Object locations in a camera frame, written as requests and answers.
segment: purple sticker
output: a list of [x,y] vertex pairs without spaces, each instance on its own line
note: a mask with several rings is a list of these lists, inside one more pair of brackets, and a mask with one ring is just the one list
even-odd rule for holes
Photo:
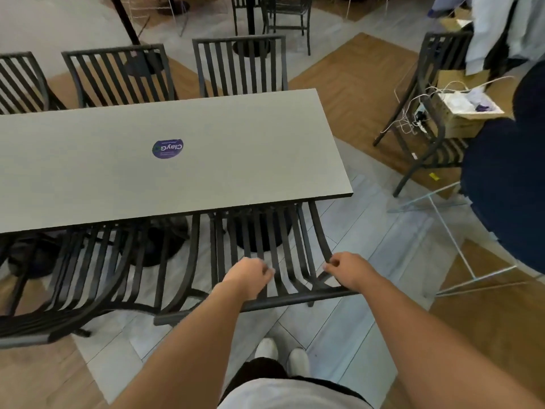
[[184,143],[181,139],[170,139],[169,141],[157,141],[153,145],[152,152],[155,157],[160,159],[168,159],[178,155],[184,148]]

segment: white sneaker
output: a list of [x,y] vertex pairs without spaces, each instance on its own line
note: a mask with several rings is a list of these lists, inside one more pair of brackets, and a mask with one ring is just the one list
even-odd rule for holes
[[290,376],[310,377],[310,360],[304,349],[293,349],[288,357],[288,374]]
[[269,359],[278,360],[278,347],[276,347],[276,343],[273,339],[265,337],[259,342],[257,349],[255,350],[254,359],[257,359],[258,357],[268,357]]

